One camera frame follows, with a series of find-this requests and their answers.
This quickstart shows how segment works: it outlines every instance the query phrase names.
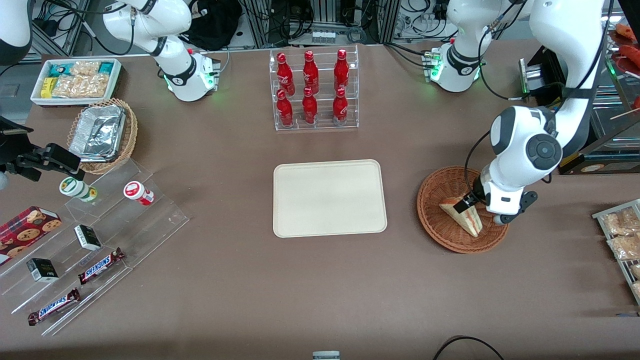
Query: yellow snack package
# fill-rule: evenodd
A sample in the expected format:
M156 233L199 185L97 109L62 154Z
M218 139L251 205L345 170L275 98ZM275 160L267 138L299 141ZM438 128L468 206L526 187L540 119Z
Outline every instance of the yellow snack package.
M50 99L53 88L56 87L58 78L44 78L42 82L42 89L40 90L40 97L43 99Z

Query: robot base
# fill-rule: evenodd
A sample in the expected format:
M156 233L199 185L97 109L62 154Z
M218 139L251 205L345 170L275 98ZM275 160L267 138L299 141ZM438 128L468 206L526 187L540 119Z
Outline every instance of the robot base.
M218 89L220 63L213 63L211 58L201 54L192 54L192 57L196 61L196 70L185 85L171 84L166 76L164 77L169 90L182 101L196 101Z
M451 44L444 44L441 47L432 48L430 53L422 56L422 64L430 65L432 69L424 69L424 79L426 82L433 82L444 90L450 92L463 92L471 87L471 84L478 79L480 69L475 73L469 67L469 74L466 76L458 74L458 71L449 63L447 51Z

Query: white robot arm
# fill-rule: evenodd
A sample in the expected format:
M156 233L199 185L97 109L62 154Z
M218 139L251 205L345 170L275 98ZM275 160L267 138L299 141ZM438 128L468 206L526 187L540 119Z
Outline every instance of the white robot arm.
M462 92L477 79L480 55L484 55L492 41L485 36L489 26L526 17L531 12L533 0L451 0L447 19L458 27L453 44L444 44L431 50L434 69L429 80L450 92Z
M156 59L169 90L178 99L195 101L215 90L217 80L212 60L191 54L176 36L191 25L191 12L183 0L123 0L121 3L128 6L104 14L104 25L115 38L126 42L132 40L133 31L133 44ZM112 4L105 11L119 6L120 3Z
M0 0L0 65L13 65L28 53L33 3L32 0ZM119 10L103 15L109 32L120 40L133 40L133 44L153 56L178 99L195 101L216 89L212 60L189 53L176 36L191 25L191 11L183 0L123 0L107 6L104 11L116 9ZM95 37L87 23L83 24Z
M512 220L523 205L520 201L525 186L549 175L563 153L573 154L584 145L603 35L603 3L604 0L534 2L531 30L542 45L567 63L567 98L555 114L545 108L511 106L498 115L490 130L496 158L476 179L473 194L456 206L458 211L474 199L484 198L487 210L498 214L496 222Z

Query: orange food item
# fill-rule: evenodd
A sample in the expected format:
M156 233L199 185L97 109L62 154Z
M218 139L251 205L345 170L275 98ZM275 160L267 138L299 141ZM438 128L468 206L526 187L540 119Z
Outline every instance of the orange food item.
M640 50L636 47L622 45L620 46L620 54L626 56L627 59L631 60L637 67L640 67Z
M617 23L616 32L631 41L637 41L636 34L634 34L634 31L631 30L631 27L628 25Z

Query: small black box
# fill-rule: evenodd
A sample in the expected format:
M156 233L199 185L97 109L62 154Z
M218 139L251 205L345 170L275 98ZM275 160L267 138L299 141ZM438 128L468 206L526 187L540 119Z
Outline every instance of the small black box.
M27 261L27 267L35 281L54 282L58 280L58 273L50 260L32 258Z
M76 232L76 238L80 241L80 246L83 248L96 251L102 247L98 236L96 236L95 231L93 231L91 227L80 224L74 228L74 231Z

